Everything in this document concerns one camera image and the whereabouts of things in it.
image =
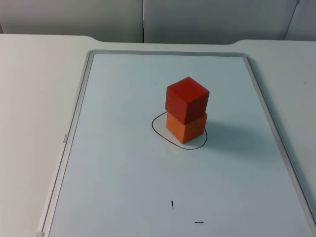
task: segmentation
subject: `white wall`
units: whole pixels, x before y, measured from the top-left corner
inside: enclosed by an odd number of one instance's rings
[[[144,0],[145,42],[282,40],[296,0]]]
[[[142,42],[142,0],[0,0],[0,23],[6,34]]]
[[[286,40],[316,40],[316,0],[300,0]]]

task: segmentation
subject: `orange cube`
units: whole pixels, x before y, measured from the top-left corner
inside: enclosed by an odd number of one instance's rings
[[[204,133],[206,119],[207,113],[184,125],[168,112],[166,127],[172,133],[172,135],[179,140],[179,142],[185,144],[186,142]]]

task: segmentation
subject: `black mark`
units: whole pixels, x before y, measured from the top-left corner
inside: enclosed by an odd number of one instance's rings
[[[173,145],[175,145],[175,146],[177,146],[177,147],[180,147],[180,146],[178,146],[177,144],[175,144],[175,143],[171,142],[170,140],[168,140],[167,138],[165,138],[164,136],[162,136],[162,135],[161,135],[160,133],[158,133],[158,132],[156,131],[156,129],[154,128],[154,121],[155,121],[156,119],[158,119],[160,116],[164,115],[165,113],[167,113],[167,111],[166,111],[166,112],[163,112],[161,115],[158,115],[156,118],[154,118],[154,120],[152,121],[152,128],[153,128],[153,130],[154,130],[160,137],[163,137],[165,140],[167,140],[167,141],[170,142],[171,144],[173,144]],[[184,148],[184,147],[180,147],[180,148],[182,148],[182,149],[184,149],[184,150],[196,150],[196,149],[199,149],[199,148],[201,148],[202,146],[204,146],[205,143],[206,143],[206,141],[207,141],[207,132],[206,132],[206,129],[204,129],[204,131],[205,131],[205,134],[206,134],[206,139],[205,139],[204,143],[203,143],[201,146],[196,147],[196,148]]]

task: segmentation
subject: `red cube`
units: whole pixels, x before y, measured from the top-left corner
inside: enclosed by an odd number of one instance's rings
[[[182,124],[205,114],[209,91],[191,77],[167,87],[166,110]]]

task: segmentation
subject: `stacked blocks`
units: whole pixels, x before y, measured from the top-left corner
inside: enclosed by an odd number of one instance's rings
[[[167,87],[167,129],[182,143],[204,133],[209,91],[191,77]]]

